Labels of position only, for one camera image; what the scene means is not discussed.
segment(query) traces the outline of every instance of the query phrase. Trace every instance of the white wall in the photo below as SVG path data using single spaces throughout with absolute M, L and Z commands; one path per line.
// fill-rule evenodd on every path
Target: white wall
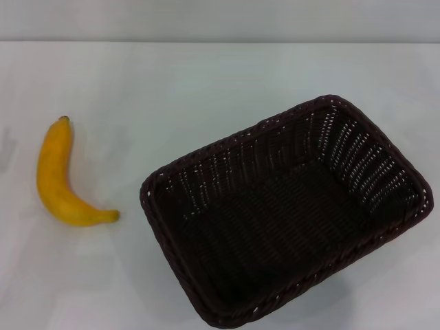
M 0 40 L 440 42 L 439 0 L 0 0 Z

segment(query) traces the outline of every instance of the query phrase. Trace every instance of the yellow banana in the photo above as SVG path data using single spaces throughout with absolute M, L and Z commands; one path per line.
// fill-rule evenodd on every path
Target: yellow banana
M 41 201 L 57 219 L 73 226 L 118 220 L 117 210 L 97 210 L 70 190 L 68 170 L 72 142 L 70 120 L 63 116 L 49 128 L 40 150 L 36 186 Z

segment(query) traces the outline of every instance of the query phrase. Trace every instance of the basket bottom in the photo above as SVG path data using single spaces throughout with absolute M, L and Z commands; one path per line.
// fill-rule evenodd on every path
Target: basket bottom
M 226 304 L 252 299 L 361 233 L 368 214 L 320 163 L 268 177 L 217 201 L 181 228 Z

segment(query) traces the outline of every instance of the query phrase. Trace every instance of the woven pattern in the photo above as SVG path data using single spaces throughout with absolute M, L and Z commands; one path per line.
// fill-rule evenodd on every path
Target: woven pattern
M 434 206 L 423 177 L 338 96 L 178 159 L 140 198 L 191 303 L 219 328 L 278 309 Z

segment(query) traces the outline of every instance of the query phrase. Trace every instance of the basket rim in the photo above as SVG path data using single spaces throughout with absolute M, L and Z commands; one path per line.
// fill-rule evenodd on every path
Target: basket rim
M 407 214 L 406 217 L 400 219 L 396 223 L 392 223 L 382 232 L 376 232 L 373 236 L 358 241 L 357 244 L 350 246 L 345 251 L 337 251 L 330 267 L 328 263 L 325 263 L 324 265 L 315 267 L 312 272 L 313 274 L 310 274 L 310 276 L 305 276 L 300 280 L 295 279 L 294 281 L 289 281 L 282 285 L 278 284 L 277 287 L 279 288 L 273 291 L 272 294 L 259 297 L 258 300 L 249 302 L 245 306 L 240 306 L 239 310 L 226 308 L 226 306 L 222 306 L 220 301 L 214 302 L 212 299 L 208 299 L 204 290 L 200 287 L 200 283 L 194 280 L 190 266 L 187 264 L 184 256 L 180 253 L 179 247 L 176 245 L 171 231 L 168 230 L 166 223 L 163 221 L 155 202 L 154 194 L 151 192 L 155 190 L 155 187 L 158 184 L 171 175 L 193 166 L 215 153 L 258 138 L 258 136 L 267 133 L 268 130 L 276 129 L 283 126 L 286 122 L 291 122 L 292 120 L 296 120 L 308 113 L 319 110 L 323 107 L 331 107 L 332 105 L 337 105 L 340 111 L 345 111 L 357 122 L 357 124 L 362 125 L 365 131 L 372 135 L 372 138 L 377 140 L 380 145 L 388 151 L 393 157 L 393 160 L 408 172 L 408 175 L 411 176 L 413 184 L 415 185 L 416 191 L 420 195 L 424 194 L 430 202 L 427 205 L 425 212 L 419 212 L 424 204 L 422 200 L 415 217 L 413 213 Z M 431 187 L 414 166 L 402 155 L 400 150 L 373 122 L 371 122 L 369 118 L 367 118 L 366 115 L 362 113 L 361 110 L 344 98 L 335 95 L 321 96 L 299 104 L 287 111 L 274 115 L 268 119 L 261 120 L 254 126 L 202 147 L 159 168 L 149 175 L 142 184 L 140 189 L 140 199 L 142 208 L 144 209 L 148 222 L 153 229 L 154 235 L 181 286 L 184 288 L 197 313 L 199 313 L 208 324 L 215 327 L 238 327 L 247 322 L 262 318 L 269 312 L 282 307 L 291 299 L 304 293 L 310 287 L 323 281 L 328 276 L 345 268 L 360 257 L 376 250 L 379 246 L 382 246 L 401 235 L 403 232 L 407 231 L 407 229 L 425 219 L 434 208 Z M 260 310 L 266 310 L 266 312 L 259 312 L 255 315 L 254 310 L 256 307 Z

